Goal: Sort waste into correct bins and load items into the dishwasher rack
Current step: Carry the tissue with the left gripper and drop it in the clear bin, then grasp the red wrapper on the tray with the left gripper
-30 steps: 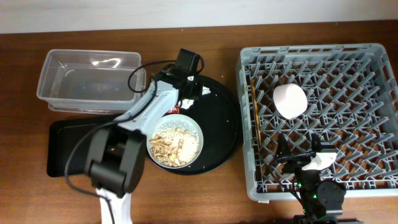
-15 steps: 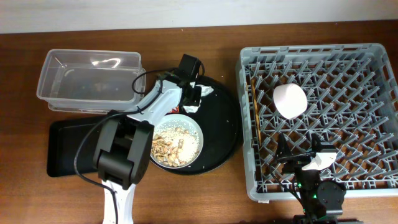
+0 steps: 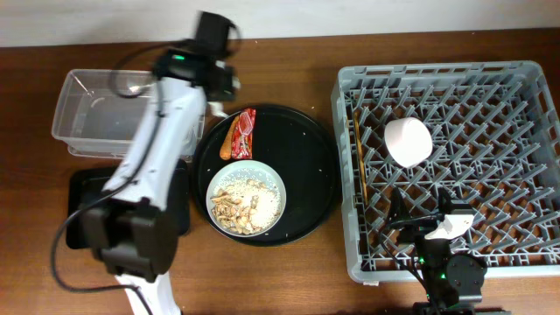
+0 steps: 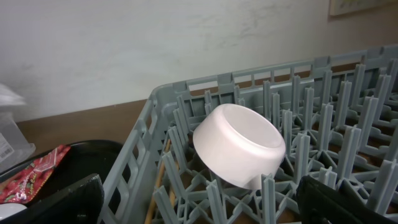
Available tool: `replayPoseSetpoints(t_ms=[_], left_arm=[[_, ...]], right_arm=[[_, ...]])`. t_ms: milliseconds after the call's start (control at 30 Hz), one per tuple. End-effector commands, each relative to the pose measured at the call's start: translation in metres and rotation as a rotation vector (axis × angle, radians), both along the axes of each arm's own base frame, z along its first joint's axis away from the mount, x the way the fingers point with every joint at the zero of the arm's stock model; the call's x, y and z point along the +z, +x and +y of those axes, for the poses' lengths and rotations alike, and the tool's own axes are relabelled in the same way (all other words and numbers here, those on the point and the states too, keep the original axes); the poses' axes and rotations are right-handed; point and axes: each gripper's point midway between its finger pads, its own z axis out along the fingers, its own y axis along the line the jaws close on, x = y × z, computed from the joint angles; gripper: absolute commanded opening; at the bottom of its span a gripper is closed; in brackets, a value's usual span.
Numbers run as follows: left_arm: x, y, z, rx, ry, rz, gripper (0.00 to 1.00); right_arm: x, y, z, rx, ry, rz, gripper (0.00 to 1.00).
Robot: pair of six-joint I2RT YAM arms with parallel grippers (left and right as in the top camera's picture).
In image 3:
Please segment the grey plate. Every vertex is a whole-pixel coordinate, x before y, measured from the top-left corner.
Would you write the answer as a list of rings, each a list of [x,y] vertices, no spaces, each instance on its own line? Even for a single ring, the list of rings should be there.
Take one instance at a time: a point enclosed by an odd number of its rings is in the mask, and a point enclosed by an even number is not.
[[[242,236],[240,234],[234,234],[231,232],[227,232],[222,227],[217,225],[217,220],[210,214],[210,195],[214,191],[215,188],[221,186],[223,182],[228,181],[229,179],[241,179],[241,178],[249,178],[249,179],[256,179],[262,182],[267,182],[270,184],[277,185],[280,196],[281,196],[281,213],[279,219],[273,224],[272,227],[264,230],[259,234],[253,234],[249,236]],[[205,202],[206,202],[206,210],[209,214],[211,222],[225,235],[232,236],[232,237],[241,237],[241,238],[250,238],[256,236],[265,236],[269,235],[272,228],[280,221],[280,218],[284,214],[284,209],[286,207],[287,195],[284,186],[284,182],[281,177],[278,175],[276,171],[274,171],[271,167],[267,166],[262,162],[257,162],[254,160],[242,160],[233,162],[232,164],[228,164],[227,166],[220,169],[210,181],[206,189],[205,195]]]

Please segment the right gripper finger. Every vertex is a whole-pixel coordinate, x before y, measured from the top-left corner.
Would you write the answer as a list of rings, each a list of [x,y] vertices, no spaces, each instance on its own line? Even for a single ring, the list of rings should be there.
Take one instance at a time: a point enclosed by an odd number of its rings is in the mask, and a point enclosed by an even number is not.
[[[438,212],[440,214],[470,214],[471,205],[462,199],[454,199],[448,191],[440,187],[438,193]]]
[[[393,188],[390,196],[390,206],[388,210],[388,223],[396,221],[404,221],[410,217],[408,208],[406,207],[401,190],[397,187]]]

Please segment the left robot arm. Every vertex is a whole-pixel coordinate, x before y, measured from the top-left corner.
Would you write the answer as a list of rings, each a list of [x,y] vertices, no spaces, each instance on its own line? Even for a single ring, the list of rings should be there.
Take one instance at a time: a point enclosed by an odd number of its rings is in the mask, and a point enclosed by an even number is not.
[[[178,314],[169,270],[179,242],[168,209],[183,142],[208,102],[235,98],[239,83],[224,61],[233,54],[228,18],[203,11],[192,39],[171,44],[157,58],[150,100],[125,158],[98,200],[79,210],[95,260],[125,290],[135,314]]]

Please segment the wooden chopstick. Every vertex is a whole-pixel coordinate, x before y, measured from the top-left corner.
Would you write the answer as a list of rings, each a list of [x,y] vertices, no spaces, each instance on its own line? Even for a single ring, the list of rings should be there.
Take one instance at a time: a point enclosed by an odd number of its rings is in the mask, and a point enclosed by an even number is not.
[[[368,189],[366,183],[365,165],[363,161],[363,150],[362,150],[360,124],[359,124],[359,112],[357,111],[353,112],[353,126],[354,126],[354,134],[355,134],[357,154],[358,154],[358,165],[360,171],[360,185],[361,185],[362,198],[364,200],[364,204],[367,204]]]

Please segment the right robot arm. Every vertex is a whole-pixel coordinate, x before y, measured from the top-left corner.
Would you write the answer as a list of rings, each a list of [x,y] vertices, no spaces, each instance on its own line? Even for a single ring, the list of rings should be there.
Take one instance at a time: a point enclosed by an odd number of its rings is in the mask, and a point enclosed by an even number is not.
[[[454,199],[444,188],[438,190],[433,213],[413,217],[403,195],[391,192],[387,224],[397,230],[399,244],[414,246],[407,271],[423,286],[427,301],[412,306],[414,314],[474,314],[482,300],[487,264],[471,254],[453,254],[452,241],[473,224],[476,211],[469,203]]]

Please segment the orange carrot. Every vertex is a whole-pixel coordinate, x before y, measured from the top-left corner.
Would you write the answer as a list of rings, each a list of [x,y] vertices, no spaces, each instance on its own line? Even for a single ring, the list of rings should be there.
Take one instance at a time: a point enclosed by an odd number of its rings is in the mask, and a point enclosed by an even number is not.
[[[229,127],[229,130],[227,132],[227,135],[225,137],[222,146],[220,147],[220,158],[222,160],[229,160],[232,157],[233,137],[235,135],[235,130],[238,122],[239,122],[239,116],[236,116]]]

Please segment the white tissue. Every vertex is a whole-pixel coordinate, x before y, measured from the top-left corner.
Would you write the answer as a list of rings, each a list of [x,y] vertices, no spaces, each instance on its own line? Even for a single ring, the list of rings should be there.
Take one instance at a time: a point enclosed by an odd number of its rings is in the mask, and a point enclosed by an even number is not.
[[[228,114],[224,111],[224,106],[222,102],[210,101],[208,103],[211,114],[215,117],[228,118]]]

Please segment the red snack wrapper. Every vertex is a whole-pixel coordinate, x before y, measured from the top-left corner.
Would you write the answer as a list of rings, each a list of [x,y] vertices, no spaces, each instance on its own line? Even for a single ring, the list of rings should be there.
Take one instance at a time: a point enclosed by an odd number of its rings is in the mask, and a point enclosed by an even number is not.
[[[246,108],[237,116],[237,123],[232,138],[231,158],[237,160],[252,158],[255,124],[256,110],[253,108]]]

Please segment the white bowl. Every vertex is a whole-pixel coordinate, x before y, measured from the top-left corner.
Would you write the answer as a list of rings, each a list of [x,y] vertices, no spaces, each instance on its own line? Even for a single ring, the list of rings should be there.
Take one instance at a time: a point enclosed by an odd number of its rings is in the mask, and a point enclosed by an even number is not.
[[[389,122],[384,130],[384,143],[389,155],[403,168],[419,165],[433,150],[431,133],[414,117]]]

